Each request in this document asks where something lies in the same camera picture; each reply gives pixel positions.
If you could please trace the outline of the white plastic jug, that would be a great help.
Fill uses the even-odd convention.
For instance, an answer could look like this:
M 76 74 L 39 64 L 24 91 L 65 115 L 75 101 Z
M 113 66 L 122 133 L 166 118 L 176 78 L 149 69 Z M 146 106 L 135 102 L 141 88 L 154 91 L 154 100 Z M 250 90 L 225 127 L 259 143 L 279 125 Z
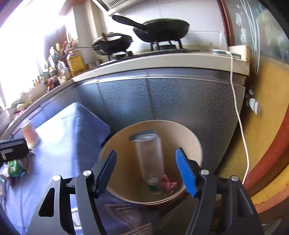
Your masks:
M 60 71 L 58 80 L 61 84 L 71 79 L 72 76 L 70 74 L 70 70 L 63 61 L 58 61 L 57 68 Z

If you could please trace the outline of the round beige trash bin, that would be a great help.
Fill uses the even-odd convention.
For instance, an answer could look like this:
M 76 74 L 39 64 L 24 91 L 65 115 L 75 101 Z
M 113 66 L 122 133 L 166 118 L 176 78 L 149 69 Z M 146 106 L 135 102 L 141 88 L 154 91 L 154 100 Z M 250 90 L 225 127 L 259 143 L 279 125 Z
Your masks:
M 168 120 L 130 125 L 111 137 L 98 159 L 115 150 L 117 161 L 107 190 L 133 204 L 160 206 L 182 200 L 186 187 L 175 153 L 182 148 L 190 160 L 202 163 L 200 141 L 187 127 Z

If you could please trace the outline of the black lidded frying pan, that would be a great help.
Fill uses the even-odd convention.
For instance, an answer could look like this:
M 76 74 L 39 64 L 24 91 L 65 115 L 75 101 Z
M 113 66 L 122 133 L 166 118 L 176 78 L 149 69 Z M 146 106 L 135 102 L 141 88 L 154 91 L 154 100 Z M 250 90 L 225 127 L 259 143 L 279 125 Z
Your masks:
M 186 36 L 190 27 L 188 22 L 180 19 L 163 18 L 144 23 L 137 23 L 120 15 L 113 15 L 112 19 L 120 24 L 132 26 L 134 33 L 147 43 L 179 41 Z

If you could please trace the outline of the clear plastic bottle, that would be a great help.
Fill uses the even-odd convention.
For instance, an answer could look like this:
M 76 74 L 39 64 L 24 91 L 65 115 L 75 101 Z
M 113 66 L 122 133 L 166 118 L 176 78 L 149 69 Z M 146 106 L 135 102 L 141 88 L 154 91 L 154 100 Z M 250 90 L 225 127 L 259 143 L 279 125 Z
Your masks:
M 153 130 L 146 130 L 134 133 L 129 141 L 134 143 L 142 179 L 151 193 L 158 194 L 165 174 L 161 138 Z

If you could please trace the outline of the green beer can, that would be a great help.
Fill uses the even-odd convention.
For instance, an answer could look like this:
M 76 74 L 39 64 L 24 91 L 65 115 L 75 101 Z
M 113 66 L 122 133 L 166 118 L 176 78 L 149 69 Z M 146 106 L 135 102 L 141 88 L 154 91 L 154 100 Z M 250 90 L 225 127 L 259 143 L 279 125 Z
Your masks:
M 8 162 L 8 174 L 10 177 L 20 177 L 21 174 L 25 171 L 26 170 L 21 159 Z

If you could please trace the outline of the black wok with spatula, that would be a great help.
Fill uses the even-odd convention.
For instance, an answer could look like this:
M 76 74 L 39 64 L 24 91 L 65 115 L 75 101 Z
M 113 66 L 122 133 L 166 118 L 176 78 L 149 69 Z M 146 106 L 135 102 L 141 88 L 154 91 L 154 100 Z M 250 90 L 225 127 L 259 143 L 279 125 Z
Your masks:
M 126 50 L 132 44 L 133 39 L 129 35 L 121 33 L 102 33 L 102 36 L 93 41 L 92 46 L 79 46 L 74 48 L 69 48 L 65 50 L 65 53 L 71 51 L 91 49 L 94 50 L 98 55 L 109 56 L 118 52 L 126 52 Z

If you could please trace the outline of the pink paper cup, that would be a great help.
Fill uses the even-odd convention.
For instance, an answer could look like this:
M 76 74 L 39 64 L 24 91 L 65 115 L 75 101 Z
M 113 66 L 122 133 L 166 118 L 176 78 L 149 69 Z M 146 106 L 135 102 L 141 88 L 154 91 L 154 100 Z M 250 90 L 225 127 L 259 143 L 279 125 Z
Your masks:
M 21 132 L 27 142 L 28 148 L 33 149 L 41 142 L 41 138 L 36 132 L 31 120 L 28 120 L 21 126 Z

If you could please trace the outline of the phone on counter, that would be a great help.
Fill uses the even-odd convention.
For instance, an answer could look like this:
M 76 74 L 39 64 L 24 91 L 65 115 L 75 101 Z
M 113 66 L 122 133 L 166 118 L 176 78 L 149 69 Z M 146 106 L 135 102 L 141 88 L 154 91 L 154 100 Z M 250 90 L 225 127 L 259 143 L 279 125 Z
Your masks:
M 233 58 L 241 59 L 241 55 L 240 54 L 233 53 L 233 52 L 230 52 L 230 51 L 225 51 L 225 50 L 212 49 L 212 54 L 222 55 L 222 56 L 229 56 L 229 57 L 232 56 Z

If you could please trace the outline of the yellow cooking oil bottle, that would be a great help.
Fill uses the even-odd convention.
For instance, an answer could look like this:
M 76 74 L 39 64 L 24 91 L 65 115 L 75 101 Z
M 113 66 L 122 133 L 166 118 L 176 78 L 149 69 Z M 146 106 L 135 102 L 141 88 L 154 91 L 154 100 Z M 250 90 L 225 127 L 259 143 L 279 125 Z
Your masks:
M 76 77 L 87 71 L 82 54 L 77 50 L 68 52 L 67 63 L 72 77 Z

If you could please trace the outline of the blue printed tablecloth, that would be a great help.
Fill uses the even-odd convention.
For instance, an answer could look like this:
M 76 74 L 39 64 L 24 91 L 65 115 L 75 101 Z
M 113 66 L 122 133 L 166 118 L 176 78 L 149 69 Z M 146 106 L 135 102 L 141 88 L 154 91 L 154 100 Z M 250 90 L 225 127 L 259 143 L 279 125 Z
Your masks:
M 41 142 L 28 158 L 28 172 L 6 186 L 1 206 L 20 234 L 26 234 L 33 213 L 54 175 L 76 177 L 98 160 L 110 127 L 79 103 L 72 103 L 36 129 Z M 154 234 L 159 212 L 136 206 L 105 192 L 96 208 L 108 234 Z

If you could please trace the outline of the gas stove top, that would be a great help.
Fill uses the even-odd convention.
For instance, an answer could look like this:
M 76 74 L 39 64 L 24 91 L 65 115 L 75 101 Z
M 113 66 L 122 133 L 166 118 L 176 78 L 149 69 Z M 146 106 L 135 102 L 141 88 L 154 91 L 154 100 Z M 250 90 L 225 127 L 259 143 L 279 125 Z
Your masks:
M 100 60 L 99 66 L 103 67 L 108 64 L 117 63 L 118 61 L 126 61 L 134 58 L 147 57 L 153 55 L 193 53 L 193 52 L 200 52 L 200 50 L 183 48 L 180 40 L 176 41 L 176 44 L 172 43 L 172 41 L 167 41 L 165 42 L 165 44 L 150 43 L 149 50 L 142 50 L 138 52 L 125 51 L 125 52 L 117 52 L 112 55 L 107 55 L 108 61 L 103 62 Z

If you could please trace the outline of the dark red snack wrapper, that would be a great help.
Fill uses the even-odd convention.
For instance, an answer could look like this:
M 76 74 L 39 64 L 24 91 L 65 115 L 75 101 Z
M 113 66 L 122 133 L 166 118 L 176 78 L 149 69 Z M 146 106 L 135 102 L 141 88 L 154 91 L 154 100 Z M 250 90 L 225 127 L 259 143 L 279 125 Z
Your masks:
M 159 187 L 168 195 L 173 195 L 175 192 L 177 192 L 179 188 L 179 183 L 171 181 L 170 178 L 166 174 L 164 174 L 159 183 Z

